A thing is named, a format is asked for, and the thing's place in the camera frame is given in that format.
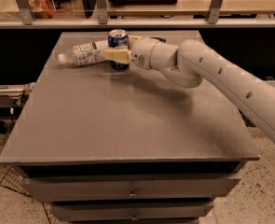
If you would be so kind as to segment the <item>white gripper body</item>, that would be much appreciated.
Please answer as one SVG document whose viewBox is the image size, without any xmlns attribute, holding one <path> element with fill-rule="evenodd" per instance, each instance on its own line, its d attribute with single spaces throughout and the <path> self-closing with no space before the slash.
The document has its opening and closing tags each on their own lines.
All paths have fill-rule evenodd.
<svg viewBox="0 0 275 224">
<path fill-rule="evenodd" d="M 132 62 L 139 68 L 150 70 L 150 58 L 154 46 L 158 43 L 153 38 L 141 38 L 131 45 Z"/>
</svg>

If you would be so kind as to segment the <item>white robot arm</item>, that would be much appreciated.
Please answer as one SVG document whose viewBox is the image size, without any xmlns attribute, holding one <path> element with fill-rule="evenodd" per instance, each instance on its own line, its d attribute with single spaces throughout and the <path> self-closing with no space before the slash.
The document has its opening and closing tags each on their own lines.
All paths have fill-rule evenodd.
<svg viewBox="0 0 275 224">
<path fill-rule="evenodd" d="M 136 36 L 128 48 L 110 48 L 103 54 L 110 61 L 157 70 L 182 87 L 196 88 L 202 80 L 209 81 L 275 144 L 275 87 L 203 42 L 187 39 L 176 46 Z"/>
</svg>

